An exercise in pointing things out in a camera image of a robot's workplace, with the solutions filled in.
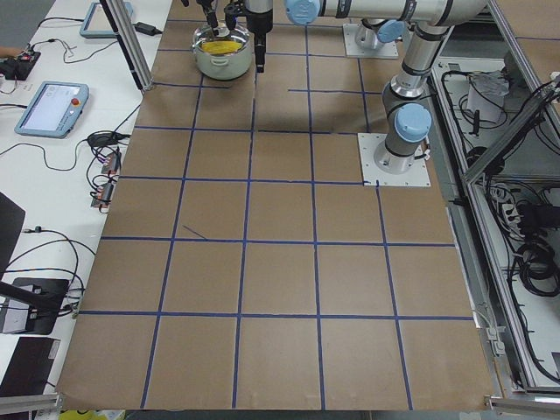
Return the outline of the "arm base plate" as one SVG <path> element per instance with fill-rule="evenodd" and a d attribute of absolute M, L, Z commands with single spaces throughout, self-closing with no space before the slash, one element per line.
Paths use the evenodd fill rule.
<path fill-rule="evenodd" d="M 343 24 L 342 31 L 349 58 L 396 60 L 399 57 L 395 41 L 381 42 L 376 31 L 362 24 Z"/>
<path fill-rule="evenodd" d="M 422 145 L 408 157 L 397 157 L 386 148 L 384 133 L 359 133 L 362 182 L 365 186 L 430 187 Z"/>

